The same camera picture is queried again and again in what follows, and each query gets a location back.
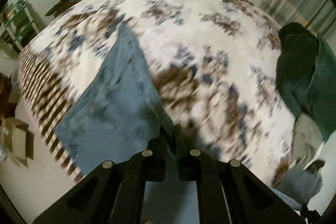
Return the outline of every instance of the cardboard box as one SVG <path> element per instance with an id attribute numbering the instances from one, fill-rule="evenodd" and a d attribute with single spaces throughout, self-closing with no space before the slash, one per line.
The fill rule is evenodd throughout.
<path id="1" fill-rule="evenodd" d="M 23 121 L 14 117 L 2 120 L 0 141 L 16 165 L 21 163 L 27 167 L 27 157 L 33 159 L 34 135 Z"/>

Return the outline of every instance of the floor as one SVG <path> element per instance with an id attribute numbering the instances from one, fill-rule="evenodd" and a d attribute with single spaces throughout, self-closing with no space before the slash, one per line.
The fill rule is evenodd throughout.
<path id="1" fill-rule="evenodd" d="M 29 168 L 19 168 L 11 160 L 0 163 L 0 183 L 22 217 L 27 223 L 32 223 L 75 184 L 50 155 L 39 136 L 37 125 L 31 123 L 30 114 L 22 102 L 16 108 L 16 117 L 29 123 L 30 131 L 35 134 L 34 160 L 28 159 Z M 331 136 L 320 154 L 320 158 L 326 160 L 322 169 L 324 185 L 308 205 L 311 210 L 317 210 L 320 214 L 336 192 L 335 146 L 336 134 Z"/>
<path id="2" fill-rule="evenodd" d="M 0 163 L 0 183 L 22 217 L 32 223 L 75 184 L 51 156 L 22 102 L 16 108 L 16 117 L 29 123 L 35 135 L 34 160 L 28 159 L 28 168 L 19 168 L 10 159 Z"/>

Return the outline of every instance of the black metal bracket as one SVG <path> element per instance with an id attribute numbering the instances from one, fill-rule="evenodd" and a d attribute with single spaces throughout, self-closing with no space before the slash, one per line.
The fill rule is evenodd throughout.
<path id="1" fill-rule="evenodd" d="M 129 161 L 105 161 L 42 213 L 34 224 L 139 224 L 147 181 L 165 179 L 167 136 L 150 140 Z M 200 224 L 304 224 L 238 160 L 213 160 L 175 127 L 171 152 L 181 181 L 196 181 Z"/>

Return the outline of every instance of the striped fabric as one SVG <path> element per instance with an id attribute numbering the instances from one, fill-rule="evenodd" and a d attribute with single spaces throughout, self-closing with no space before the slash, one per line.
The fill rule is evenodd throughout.
<path id="1" fill-rule="evenodd" d="M 39 122 L 43 141 L 70 178 L 79 182 L 83 174 L 53 131 L 73 105 L 67 97 L 68 87 L 61 85 L 62 79 L 52 72 L 49 61 L 29 46 L 20 53 L 19 79 L 21 96 Z"/>

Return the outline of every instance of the shelving unit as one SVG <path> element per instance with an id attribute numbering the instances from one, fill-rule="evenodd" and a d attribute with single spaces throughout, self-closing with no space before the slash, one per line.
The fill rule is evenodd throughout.
<path id="1" fill-rule="evenodd" d="M 16 14 L 12 16 L 5 24 L 4 29 L 1 31 L 0 36 L 7 32 L 13 43 L 16 45 L 19 51 L 23 50 L 21 41 L 24 37 L 24 34 L 28 32 L 31 27 L 36 34 L 40 32 L 37 27 L 36 22 L 34 21 L 31 13 L 29 12 L 27 3 L 24 3 L 22 7 L 18 8 L 19 5 L 22 5 L 22 2 L 18 2 L 14 9 Z"/>

